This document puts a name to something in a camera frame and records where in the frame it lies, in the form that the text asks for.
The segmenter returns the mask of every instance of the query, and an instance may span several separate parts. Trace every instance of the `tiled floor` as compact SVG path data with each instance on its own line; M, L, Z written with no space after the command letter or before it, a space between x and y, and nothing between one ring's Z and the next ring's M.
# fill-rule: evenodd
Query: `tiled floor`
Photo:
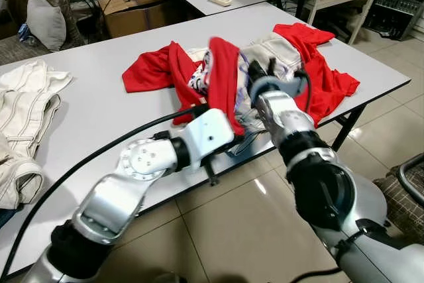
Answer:
M424 151L424 42L396 42L362 29L354 45L412 78L369 105L339 155L369 179ZM337 134L330 124L319 133ZM133 223L98 283L151 282L174 271L193 283L289 282L334 261L296 214L286 168L271 152L208 185L169 201ZM345 283L344 274L306 282Z

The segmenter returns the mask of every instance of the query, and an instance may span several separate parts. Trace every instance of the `air conditioner remote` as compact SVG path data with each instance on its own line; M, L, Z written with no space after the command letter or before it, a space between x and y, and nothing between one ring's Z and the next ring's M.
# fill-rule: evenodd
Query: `air conditioner remote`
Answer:
M227 7L229 5L231 5L231 3L233 2L232 0L209 0L212 1L213 3L217 3L218 5Z

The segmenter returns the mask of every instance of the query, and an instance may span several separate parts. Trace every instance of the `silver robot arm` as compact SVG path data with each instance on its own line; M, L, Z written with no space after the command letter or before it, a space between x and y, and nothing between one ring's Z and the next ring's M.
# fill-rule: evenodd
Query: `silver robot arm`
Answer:
M149 187L234 139L226 115L210 109L174 138L130 143L114 172L88 193L72 220L52 232L52 243L25 276L24 283L94 282L103 261L142 208Z
M252 107L284 159L297 211L352 282L424 282L424 246L386 234L383 193L319 138L312 118L292 98L293 85L258 70L249 75Z
M283 83L251 69L249 75L252 106L286 163L297 211L337 264L354 283L424 282L424 247L386 234L381 191L343 165L319 138L311 117L296 106L293 97L302 82ZM204 156L232 139L225 115L212 109L175 138L131 143L117 169L90 191L72 220L55 228L52 244L23 282L93 282L149 187L186 166L199 168Z

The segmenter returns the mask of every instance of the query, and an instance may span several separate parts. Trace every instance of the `black cable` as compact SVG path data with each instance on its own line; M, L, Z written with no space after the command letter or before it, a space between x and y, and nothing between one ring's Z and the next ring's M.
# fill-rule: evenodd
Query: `black cable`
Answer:
M112 0L108 0L106 3L106 6L101 10L103 12L103 16L105 16L105 10L107 8L107 6L109 6L109 4L111 3Z
M167 116L163 116L159 119L156 119L154 121L151 121L150 123L144 124L140 127L137 127L136 129L133 129L131 132L111 141L109 144L106 144L105 146L99 148L92 154L85 157L83 160L78 162L75 166L73 166L71 169L69 169L62 177L60 177L45 193L44 195L37 201L35 206L31 209L27 217L25 218L21 228L19 229L19 232L16 236L15 242L13 242L13 246L11 249L11 252L9 253L9 256L7 257L5 267L3 269L3 272L1 273L0 277L0 283L4 283L6 281L7 274L9 273L10 267L12 265L13 259L15 258L16 252L19 248L19 244L21 243L21 240L25 234L25 231L27 230L28 226L30 225L30 222L32 221L32 218L34 218L37 211L41 208L41 206L44 204L44 202L56 191L56 189L59 188L60 185L62 185L74 172L79 170L82 166L86 165L88 162L92 161L93 159L97 158L107 150L111 149L114 146L117 146L121 142L127 140L128 138L143 132L153 126L156 126L160 123L169 121L170 119L175 119L176 117L180 117L182 115L192 113L193 110L196 109L196 107L192 107L191 109L186 109L185 111L176 112L174 114L170 114Z
M296 77L300 77L300 78L305 78L306 79L306 82L307 82L307 102L306 102L305 112L308 113L309 106L311 105L311 100L312 100L312 82L311 82L311 78L309 77L309 74L307 72L304 72L304 71L296 71L296 72L294 72L294 75Z
M97 16L97 12L96 12L95 9L97 8L97 6L95 4L92 4L93 6L91 6L89 4L88 0L82 0L82 1L89 7L89 9L91 11L91 15L93 17L96 17ZM90 44L90 32L87 33L87 44Z
M340 272L342 272L341 268L332 268L331 270L308 272L308 273L299 275L297 278L290 281L290 283L298 283L302 280L305 280L306 278L312 278L313 276L333 275Z

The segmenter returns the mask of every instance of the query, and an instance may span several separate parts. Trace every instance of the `white cushion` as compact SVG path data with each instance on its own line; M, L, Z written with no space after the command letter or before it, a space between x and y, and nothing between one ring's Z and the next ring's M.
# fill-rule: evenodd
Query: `white cushion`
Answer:
M28 0L26 23L47 49L59 51L66 39L65 18L59 7L47 0Z

